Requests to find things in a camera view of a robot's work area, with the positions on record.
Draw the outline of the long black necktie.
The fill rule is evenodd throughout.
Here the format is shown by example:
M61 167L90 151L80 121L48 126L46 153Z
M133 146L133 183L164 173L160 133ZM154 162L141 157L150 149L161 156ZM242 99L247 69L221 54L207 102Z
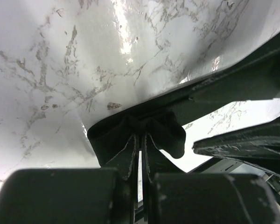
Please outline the long black necktie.
M280 97L280 33L239 63L182 84L151 100L107 117L87 132L100 166L132 135L154 136L172 157L184 154L183 126L234 101Z

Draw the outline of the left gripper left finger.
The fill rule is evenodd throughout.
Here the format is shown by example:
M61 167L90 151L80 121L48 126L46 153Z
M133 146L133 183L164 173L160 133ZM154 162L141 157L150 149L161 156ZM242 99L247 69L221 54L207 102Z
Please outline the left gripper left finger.
M131 135L124 148L104 168L117 171L115 189L110 203L110 224L133 224L138 208L139 138Z

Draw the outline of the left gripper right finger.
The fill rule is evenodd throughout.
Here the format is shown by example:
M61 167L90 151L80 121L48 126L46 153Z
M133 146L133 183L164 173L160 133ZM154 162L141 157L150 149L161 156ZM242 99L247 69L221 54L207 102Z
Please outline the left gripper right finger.
M186 223L182 184L187 175L157 149L149 133L142 139L142 177L145 220L149 224Z

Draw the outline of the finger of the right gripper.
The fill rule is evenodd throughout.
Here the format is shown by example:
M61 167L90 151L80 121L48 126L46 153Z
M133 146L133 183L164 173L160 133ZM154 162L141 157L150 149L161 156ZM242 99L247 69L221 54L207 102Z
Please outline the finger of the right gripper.
M195 154L232 159L280 177L280 117L196 141Z

